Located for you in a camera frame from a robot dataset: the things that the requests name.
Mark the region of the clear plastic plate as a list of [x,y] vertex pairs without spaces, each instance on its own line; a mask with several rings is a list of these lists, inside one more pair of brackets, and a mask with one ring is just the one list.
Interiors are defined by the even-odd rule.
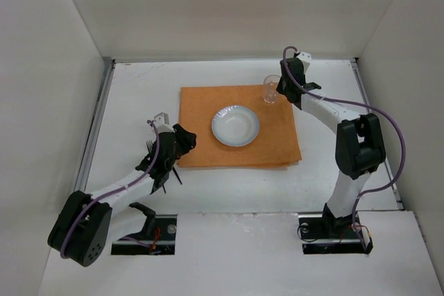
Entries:
[[259,134],[256,113],[242,105],[231,105],[219,110],[211,123],[212,134],[223,145],[243,147]]

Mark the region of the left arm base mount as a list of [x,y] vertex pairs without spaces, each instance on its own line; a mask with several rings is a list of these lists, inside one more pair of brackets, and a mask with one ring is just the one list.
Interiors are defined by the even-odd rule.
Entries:
[[134,202],[115,220],[108,240],[114,256],[170,256],[176,251],[178,217]]

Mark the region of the black plastic fork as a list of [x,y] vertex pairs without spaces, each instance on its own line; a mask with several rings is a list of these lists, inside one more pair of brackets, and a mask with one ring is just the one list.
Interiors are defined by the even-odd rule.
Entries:
[[[152,158],[154,158],[157,147],[156,143],[152,141],[147,141],[146,147],[148,154],[145,156],[144,160],[146,162],[146,167],[149,167]],[[164,193],[166,193],[166,190],[164,188],[164,174],[166,173],[166,167],[161,157],[162,157],[161,154],[157,156],[154,165],[152,166],[151,170],[148,172],[150,178],[153,180],[151,194],[154,194],[156,191],[158,191],[161,188],[163,188]]]

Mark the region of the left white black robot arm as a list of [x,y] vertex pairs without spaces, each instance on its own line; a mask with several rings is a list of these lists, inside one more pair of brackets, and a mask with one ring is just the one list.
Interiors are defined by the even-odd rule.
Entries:
[[146,144],[148,153],[135,169],[122,180],[94,192],[74,191],[65,202],[47,238],[47,244],[63,259],[71,259],[87,267],[105,248],[112,217],[127,208],[140,211],[142,225],[118,225],[116,239],[134,241],[152,250],[162,230],[156,225],[156,212],[142,204],[142,198],[164,190],[176,162],[196,147],[196,134],[180,124],[157,125],[149,121],[154,141]]

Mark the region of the black plastic knife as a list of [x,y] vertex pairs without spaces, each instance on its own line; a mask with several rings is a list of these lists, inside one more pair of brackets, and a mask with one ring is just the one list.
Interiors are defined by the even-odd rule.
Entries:
[[178,172],[177,172],[175,167],[172,168],[172,171],[173,171],[175,177],[177,178],[177,180],[179,181],[179,184],[183,185],[182,180],[181,180],[181,178],[180,178],[180,176],[179,176],[179,174],[178,174]]

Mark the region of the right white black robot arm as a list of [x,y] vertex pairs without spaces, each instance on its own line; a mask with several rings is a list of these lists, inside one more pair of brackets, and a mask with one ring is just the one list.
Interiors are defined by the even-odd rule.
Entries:
[[334,158],[339,176],[324,206],[322,219],[330,230],[348,225],[364,184],[386,159],[379,118],[373,113],[360,114],[323,96],[315,97],[314,92],[321,86],[305,80],[301,59],[281,60],[280,68],[277,93],[299,110],[314,116],[336,135]]

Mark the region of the orange cloth napkin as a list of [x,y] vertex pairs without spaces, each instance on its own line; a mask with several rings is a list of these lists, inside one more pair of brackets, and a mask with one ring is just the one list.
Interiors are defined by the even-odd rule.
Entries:
[[[302,160],[293,107],[283,97],[274,104],[263,99],[262,85],[182,87],[179,124],[197,135],[196,147],[178,164],[181,167],[278,167]],[[241,105],[259,119],[255,140],[242,147],[222,144],[211,123],[224,107]]]

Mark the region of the clear plastic cup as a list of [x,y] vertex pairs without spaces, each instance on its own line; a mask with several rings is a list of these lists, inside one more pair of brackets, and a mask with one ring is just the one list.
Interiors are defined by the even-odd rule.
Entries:
[[269,75],[263,81],[264,94],[263,99],[266,103],[274,104],[278,99],[277,87],[280,77],[277,75]]

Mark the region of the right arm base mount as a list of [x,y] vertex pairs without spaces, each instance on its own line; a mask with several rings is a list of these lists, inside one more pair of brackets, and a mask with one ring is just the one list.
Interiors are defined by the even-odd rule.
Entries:
[[373,238],[367,226],[356,218],[335,225],[322,213],[299,214],[297,235],[302,242],[303,254],[370,254]]

